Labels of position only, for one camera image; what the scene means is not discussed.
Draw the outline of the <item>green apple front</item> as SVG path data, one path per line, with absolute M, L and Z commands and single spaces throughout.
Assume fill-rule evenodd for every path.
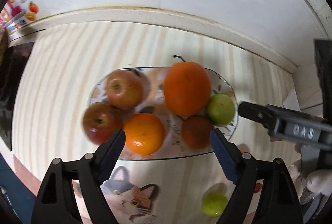
M 222 193 L 209 193 L 202 199 L 201 211 L 208 217 L 217 218 L 222 215 L 227 204 L 228 199 Z

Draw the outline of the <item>floral oval ceramic plate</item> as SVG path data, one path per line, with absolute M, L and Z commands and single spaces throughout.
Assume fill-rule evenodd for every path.
M 140 155 L 130 151 L 129 149 L 126 148 L 126 146 L 124 146 L 120 154 L 120 158 L 122 160 L 175 159 L 175 158 L 184 158 L 184 157 L 208 154 L 212 151 L 212 147 L 210 144 L 209 146 L 203 149 L 191 149 L 185 144 L 185 142 L 181 138 L 182 123 L 185 119 L 189 117 L 181 117 L 180 115 L 172 113 L 165 104 L 165 99 L 163 94 L 163 83 L 165 76 L 169 71 L 169 68 L 170 67 L 142 67 L 142 68 L 117 69 L 117 70 L 129 70 L 134 72 L 136 75 L 140 77 L 140 80 L 144 88 L 144 98 L 142 102 L 138 104 L 138 106 L 129 110 L 118 109 L 112 106 L 108 102 L 106 95 L 106 81 L 110 74 L 107 75 L 105 78 L 103 78 L 93 89 L 88 107 L 90 107 L 93 103 L 97 102 L 110 104 L 114 109 L 116 109 L 119 112 L 121 119 L 123 121 L 123 127 L 126 120 L 137 113 L 154 114 L 161 120 L 161 122 L 165 127 L 166 131 L 165 140 L 161 148 L 157 152 L 151 155 Z M 214 125 L 214 129 L 219 129 L 221 133 L 224 134 L 225 138 L 230 138 L 234 134 L 239 122 L 239 115 L 237 112 L 237 101 L 233 89 L 230 86 L 230 84 L 224 78 L 222 78 L 217 72 L 212 71 L 211 69 L 208 68 L 205 69 L 208 72 L 212 85 L 210 98 L 215 94 L 225 94 L 233 100 L 233 103 L 235 105 L 235 116 L 228 125 L 226 126 Z M 205 114 L 205 107 L 195 115 L 201 115 L 209 119 Z

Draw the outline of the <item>dark red apple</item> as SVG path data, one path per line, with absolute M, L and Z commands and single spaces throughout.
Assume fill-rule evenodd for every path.
M 107 142 L 116 130 L 122 129 L 123 121 L 110 104 L 97 102 L 85 110 L 82 126 L 87 138 L 100 145 Z

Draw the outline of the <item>colourful wall sticker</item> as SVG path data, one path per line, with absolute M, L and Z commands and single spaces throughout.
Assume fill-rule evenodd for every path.
M 16 32 L 39 16 L 40 7 L 35 0 L 7 0 L 1 11 L 1 29 Z

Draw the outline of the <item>green apple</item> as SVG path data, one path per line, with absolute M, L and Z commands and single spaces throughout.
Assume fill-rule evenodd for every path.
M 217 218 L 222 215 L 227 204 L 228 199 L 222 193 L 209 193 L 202 199 L 201 211 L 208 217 Z
M 226 126 L 235 116 L 235 105 L 229 96 L 215 94 L 205 107 L 205 114 L 215 126 Z

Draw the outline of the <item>small dark orange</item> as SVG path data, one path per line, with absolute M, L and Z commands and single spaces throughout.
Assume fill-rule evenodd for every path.
M 210 132 L 214 130 L 212 122 L 201 115 L 185 119 L 181 127 L 181 138 L 191 149 L 203 149 L 209 146 Z

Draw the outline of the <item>yellowish red apple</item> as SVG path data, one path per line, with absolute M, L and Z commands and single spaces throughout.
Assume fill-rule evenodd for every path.
M 129 70 L 116 70 L 106 81 L 108 102 L 122 110 L 132 109 L 144 98 L 144 88 L 140 77 Z

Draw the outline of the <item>black induction cooktop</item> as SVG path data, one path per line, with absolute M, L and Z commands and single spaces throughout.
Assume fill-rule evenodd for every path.
M 34 42 L 11 46 L 1 63 L 1 138 L 12 150 L 12 121 L 18 86 L 32 52 Z

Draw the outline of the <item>cherry tomato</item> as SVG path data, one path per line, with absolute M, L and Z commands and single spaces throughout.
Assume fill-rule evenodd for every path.
M 262 190 L 262 184 L 256 183 L 254 193 L 259 193 Z

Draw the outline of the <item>large orange with stem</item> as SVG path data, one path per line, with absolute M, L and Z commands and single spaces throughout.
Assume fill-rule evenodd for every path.
M 181 117 L 199 113 L 210 100 L 211 90 L 208 72 L 193 61 L 174 63 L 163 83 L 166 106 Z

